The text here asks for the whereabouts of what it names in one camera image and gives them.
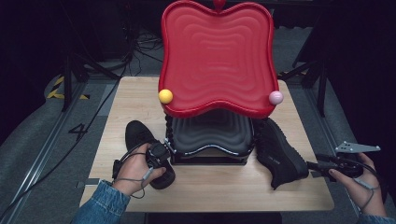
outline dark background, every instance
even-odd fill
[[[170,2],[1,1],[0,144],[45,103],[43,90],[64,70],[68,52],[97,62],[119,58],[140,26],[160,35],[161,13]],[[264,2],[277,7],[275,26],[315,27],[296,62],[325,62],[358,142],[382,148],[370,156],[394,196],[395,3],[313,1],[318,5],[312,7]]]

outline silver bracket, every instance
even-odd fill
[[[381,147],[370,147],[366,145],[360,145],[355,143],[344,142],[340,146],[335,148],[335,153],[344,152],[344,153],[359,153],[359,152],[370,152],[370,151],[379,151]]]
[[[99,184],[99,178],[88,178],[85,182],[78,181],[76,184],[76,189],[85,188],[85,186],[96,186]]]
[[[165,145],[166,145],[174,154],[176,153],[176,150],[173,149],[173,148],[171,147],[171,143],[169,142],[169,139],[168,139],[168,138],[164,138],[164,139],[163,139],[163,142],[165,143]]]

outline red tray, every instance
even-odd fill
[[[162,104],[166,114],[188,118],[225,108],[262,119],[274,111],[269,95],[279,87],[272,60],[274,25],[266,8],[246,2],[215,10],[176,1],[163,13],[162,29],[158,91],[173,93],[173,100]]]

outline black shoe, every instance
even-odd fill
[[[134,150],[146,143],[158,142],[146,125],[139,120],[132,120],[125,128],[125,145],[128,151]]]
[[[126,126],[125,145],[129,153],[146,143],[153,144],[159,142],[160,141],[154,138],[149,128],[139,120],[132,120]],[[150,185],[155,189],[165,189],[175,181],[175,171],[168,160],[162,161],[160,166],[154,168],[159,167],[165,167],[166,172],[162,176],[152,180]]]
[[[285,134],[272,120],[254,120],[257,160],[267,167],[273,179],[271,187],[306,178],[309,174],[306,162],[286,140]]]

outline denim sleeve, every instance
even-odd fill
[[[396,220],[390,217],[360,215],[357,224],[396,224]]]
[[[91,198],[78,209],[72,223],[120,223],[130,200],[131,197],[101,180]]]

